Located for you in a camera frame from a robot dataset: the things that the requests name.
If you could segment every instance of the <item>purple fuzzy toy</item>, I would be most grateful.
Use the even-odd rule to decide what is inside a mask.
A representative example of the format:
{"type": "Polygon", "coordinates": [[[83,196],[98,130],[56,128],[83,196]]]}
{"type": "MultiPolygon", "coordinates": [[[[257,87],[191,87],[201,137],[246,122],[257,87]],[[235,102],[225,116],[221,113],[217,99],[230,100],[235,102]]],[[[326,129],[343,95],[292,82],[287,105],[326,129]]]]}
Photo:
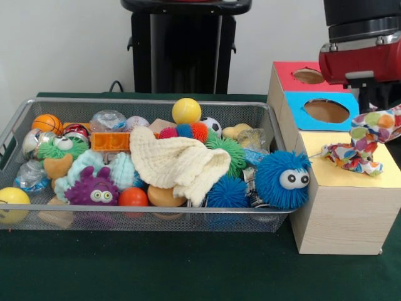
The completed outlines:
{"type": "Polygon", "coordinates": [[[110,180],[110,168],[103,167],[93,177],[93,166],[81,171],[81,181],[65,192],[71,205],[114,206],[118,204],[118,188],[110,180]]]}

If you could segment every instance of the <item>yellow smiley face ball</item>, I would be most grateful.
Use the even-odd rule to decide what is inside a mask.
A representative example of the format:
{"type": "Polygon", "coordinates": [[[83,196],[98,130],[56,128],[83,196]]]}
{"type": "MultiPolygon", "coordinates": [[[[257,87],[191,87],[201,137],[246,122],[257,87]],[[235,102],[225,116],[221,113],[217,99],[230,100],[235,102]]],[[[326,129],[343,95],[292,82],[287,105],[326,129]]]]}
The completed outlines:
{"type": "MultiPolygon", "coordinates": [[[[31,204],[29,196],[21,189],[7,187],[0,190],[0,204],[31,204]]],[[[0,209],[0,223],[16,224],[28,215],[26,210],[0,209]]]]}

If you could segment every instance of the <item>wire mesh basket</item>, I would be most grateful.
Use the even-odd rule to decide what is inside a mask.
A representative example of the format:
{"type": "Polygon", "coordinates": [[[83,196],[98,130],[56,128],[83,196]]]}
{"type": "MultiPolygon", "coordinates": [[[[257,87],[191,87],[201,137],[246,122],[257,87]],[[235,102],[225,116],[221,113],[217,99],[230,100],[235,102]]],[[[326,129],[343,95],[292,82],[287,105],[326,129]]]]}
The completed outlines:
{"type": "MultiPolygon", "coordinates": [[[[273,110],[256,102],[199,102],[203,116],[213,116],[221,126],[247,123],[263,128],[273,151],[284,149],[273,110]]],[[[149,122],[171,120],[174,101],[115,100],[77,98],[36,98],[24,102],[0,136],[0,189],[13,185],[19,167],[26,161],[22,142],[33,120],[53,114],[64,122],[88,122],[101,110],[117,110],[125,116],[138,115],[149,122]]],[[[0,229],[21,230],[113,230],[113,231],[237,231],[275,232],[288,213],[274,208],[192,208],[190,206],[55,206],[47,205],[54,196],[49,187],[31,196],[31,204],[1,204],[0,229]],[[3,214],[28,213],[16,224],[2,223],[3,214]]]]}

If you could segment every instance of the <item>polka dot cloth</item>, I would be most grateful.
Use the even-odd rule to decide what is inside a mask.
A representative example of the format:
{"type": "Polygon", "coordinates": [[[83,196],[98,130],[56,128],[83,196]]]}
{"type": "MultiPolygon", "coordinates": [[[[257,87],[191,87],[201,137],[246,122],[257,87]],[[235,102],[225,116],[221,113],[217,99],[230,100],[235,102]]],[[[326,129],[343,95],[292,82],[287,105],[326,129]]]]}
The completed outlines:
{"type": "Polygon", "coordinates": [[[349,171],[370,176],[381,174],[383,164],[373,162],[372,156],[378,143],[401,136],[401,105],[355,117],[350,135],[350,144],[325,145],[321,156],[349,171]]]}

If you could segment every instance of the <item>green spiky ball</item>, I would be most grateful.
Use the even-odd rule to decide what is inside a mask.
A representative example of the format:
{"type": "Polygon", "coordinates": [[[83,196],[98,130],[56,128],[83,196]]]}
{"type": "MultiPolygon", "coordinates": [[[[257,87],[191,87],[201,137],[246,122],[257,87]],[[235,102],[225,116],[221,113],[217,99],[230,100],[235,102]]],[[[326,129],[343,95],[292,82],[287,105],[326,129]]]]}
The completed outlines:
{"type": "Polygon", "coordinates": [[[241,171],[246,167],[244,149],[238,142],[225,137],[220,139],[216,133],[214,134],[215,135],[211,134],[209,131],[206,147],[208,149],[224,149],[228,152],[231,157],[231,163],[227,175],[231,177],[239,177],[241,171]]]}
{"type": "Polygon", "coordinates": [[[38,149],[38,159],[39,160],[44,160],[46,158],[61,159],[64,158],[65,155],[71,154],[73,155],[73,160],[75,161],[76,158],[78,158],[78,156],[80,156],[89,149],[88,144],[80,139],[70,138],[70,140],[73,141],[72,149],[64,151],[55,146],[53,141],[41,144],[38,149]]]}

